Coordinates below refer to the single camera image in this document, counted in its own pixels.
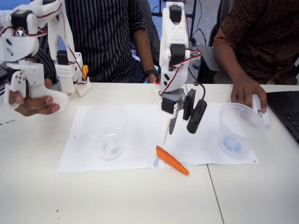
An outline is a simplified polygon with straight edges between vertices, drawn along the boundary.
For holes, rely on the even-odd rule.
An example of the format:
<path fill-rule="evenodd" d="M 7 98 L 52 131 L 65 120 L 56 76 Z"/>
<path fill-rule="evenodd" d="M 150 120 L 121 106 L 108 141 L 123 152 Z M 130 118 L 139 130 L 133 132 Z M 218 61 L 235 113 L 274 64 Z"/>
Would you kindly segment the right hand of brown-shirt person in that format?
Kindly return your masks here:
<path fill-rule="evenodd" d="M 260 99 L 262 113 L 267 111 L 267 98 L 265 90 L 255 81 L 249 83 L 235 83 L 231 93 L 231 102 L 253 107 L 253 94 Z"/>

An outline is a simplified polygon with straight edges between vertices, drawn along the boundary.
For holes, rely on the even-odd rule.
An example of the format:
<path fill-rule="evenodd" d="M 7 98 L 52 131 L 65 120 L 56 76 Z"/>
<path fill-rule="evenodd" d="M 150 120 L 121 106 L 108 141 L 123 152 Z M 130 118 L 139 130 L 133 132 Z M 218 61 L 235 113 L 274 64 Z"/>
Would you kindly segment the right hand of striped-shirt person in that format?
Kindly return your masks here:
<path fill-rule="evenodd" d="M 9 103 L 11 105 L 14 103 L 19 104 L 15 111 L 25 117 L 33 116 L 35 114 L 50 115 L 60 110 L 60 106 L 53 103 L 53 98 L 51 96 L 23 98 L 20 93 L 10 91 Z"/>

